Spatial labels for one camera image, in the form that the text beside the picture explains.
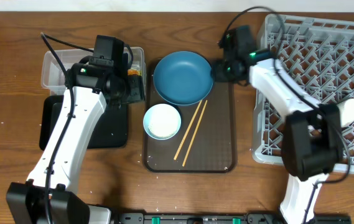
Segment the dark blue plate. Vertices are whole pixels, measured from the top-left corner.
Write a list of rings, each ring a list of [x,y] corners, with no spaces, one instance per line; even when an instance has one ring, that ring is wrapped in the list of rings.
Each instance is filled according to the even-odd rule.
[[[203,56],[189,51],[173,52],[154,69],[154,87],[169,103],[187,106],[204,99],[213,87],[212,68]]]

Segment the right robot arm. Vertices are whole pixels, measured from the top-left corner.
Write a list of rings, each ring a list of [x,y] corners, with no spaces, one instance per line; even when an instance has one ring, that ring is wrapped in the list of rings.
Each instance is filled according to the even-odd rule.
[[[245,81],[260,91],[284,121],[281,158],[289,173],[279,211],[285,223],[313,223],[314,203],[335,164],[343,158],[340,110],[308,95],[268,49],[258,50],[249,26],[227,28],[219,43],[216,82]]]

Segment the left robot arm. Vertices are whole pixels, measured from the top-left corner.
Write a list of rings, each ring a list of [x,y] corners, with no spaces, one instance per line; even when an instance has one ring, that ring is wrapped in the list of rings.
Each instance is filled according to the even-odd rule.
[[[46,148],[25,183],[10,184],[6,202],[15,223],[111,223],[111,210],[89,205],[77,196],[82,162],[97,122],[107,108],[144,100],[142,81],[128,74],[130,46],[115,37],[98,35],[90,55],[66,69],[60,66],[66,90],[62,109]]]

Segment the green cup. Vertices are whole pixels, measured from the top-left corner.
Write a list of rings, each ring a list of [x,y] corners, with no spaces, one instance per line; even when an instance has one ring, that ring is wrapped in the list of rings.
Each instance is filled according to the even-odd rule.
[[[347,99],[338,105],[341,127],[345,128],[354,122],[354,99]]]

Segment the yellow snack wrapper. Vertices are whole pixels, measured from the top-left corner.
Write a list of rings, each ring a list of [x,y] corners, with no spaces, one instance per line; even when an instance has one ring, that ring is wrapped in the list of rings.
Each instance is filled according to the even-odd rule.
[[[131,68],[128,69],[128,75],[139,75],[141,76],[141,66],[139,64],[132,64]]]

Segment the light blue bowl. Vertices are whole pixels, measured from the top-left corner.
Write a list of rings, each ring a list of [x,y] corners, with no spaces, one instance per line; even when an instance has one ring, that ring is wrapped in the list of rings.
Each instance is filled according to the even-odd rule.
[[[176,135],[181,127],[180,113],[171,105],[157,104],[150,107],[143,117],[143,128],[153,139],[166,140]]]

